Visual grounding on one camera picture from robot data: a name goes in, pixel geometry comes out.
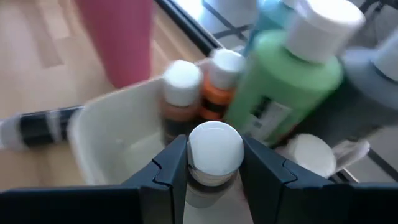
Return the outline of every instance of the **green bottle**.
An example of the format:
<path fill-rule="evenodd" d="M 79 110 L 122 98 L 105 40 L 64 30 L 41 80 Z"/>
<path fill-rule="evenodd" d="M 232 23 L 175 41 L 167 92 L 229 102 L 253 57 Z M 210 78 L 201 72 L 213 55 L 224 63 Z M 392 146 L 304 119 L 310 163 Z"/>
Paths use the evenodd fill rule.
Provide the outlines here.
<path fill-rule="evenodd" d="M 224 119 L 242 134 L 272 145 L 339 87 L 336 52 L 364 23 L 346 0 L 304 0 L 284 31 L 256 38 L 247 74 Z"/>

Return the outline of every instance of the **gray bottle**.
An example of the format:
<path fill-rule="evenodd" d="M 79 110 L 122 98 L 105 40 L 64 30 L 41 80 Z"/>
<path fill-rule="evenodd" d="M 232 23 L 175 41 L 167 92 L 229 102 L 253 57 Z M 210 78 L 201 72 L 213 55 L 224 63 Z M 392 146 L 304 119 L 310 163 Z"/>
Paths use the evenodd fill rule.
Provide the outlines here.
<path fill-rule="evenodd" d="M 341 57 L 341 86 L 290 134 L 309 133 L 334 147 L 398 124 L 398 30 L 377 49 L 351 48 Z"/>

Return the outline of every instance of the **pink tumbler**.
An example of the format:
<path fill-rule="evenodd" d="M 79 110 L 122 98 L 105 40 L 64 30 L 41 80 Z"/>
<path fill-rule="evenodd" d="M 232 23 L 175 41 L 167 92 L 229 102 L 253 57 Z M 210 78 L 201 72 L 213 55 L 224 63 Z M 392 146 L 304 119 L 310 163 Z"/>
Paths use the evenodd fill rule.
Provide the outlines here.
<path fill-rule="evenodd" d="M 151 0 L 76 0 L 110 82 L 121 88 L 150 77 Z"/>

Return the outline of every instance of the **white plastic bin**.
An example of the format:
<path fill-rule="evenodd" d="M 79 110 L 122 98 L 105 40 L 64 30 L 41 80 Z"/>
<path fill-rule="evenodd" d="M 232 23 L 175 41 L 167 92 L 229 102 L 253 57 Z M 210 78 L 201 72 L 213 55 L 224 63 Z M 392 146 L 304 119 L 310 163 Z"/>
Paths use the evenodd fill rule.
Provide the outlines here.
<path fill-rule="evenodd" d="M 208 61 L 197 65 L 205 70 Z M 163 150 L 161 84 L 156 78 L 99 97 L 73 117 L 70 141 L 87 184 L 120 184 Z M 252 223 L 239 181 L 209 208 L 186 203 L 184 223 Z"/>

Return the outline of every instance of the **table surface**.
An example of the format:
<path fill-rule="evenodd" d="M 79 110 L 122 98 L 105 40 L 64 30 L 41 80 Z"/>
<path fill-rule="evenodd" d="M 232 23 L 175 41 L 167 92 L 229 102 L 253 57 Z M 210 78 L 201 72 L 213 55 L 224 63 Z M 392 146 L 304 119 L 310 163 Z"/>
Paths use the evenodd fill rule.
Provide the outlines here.
<path fill-rule="evenodd" d="M 155 6 L 152 76 L 205 56 Z M 0 1 L 0 119 L 80 105 L 113 91 L 71 0 Z M 67 143 L 0 152 L 0 189 L 83 185 Z"/>

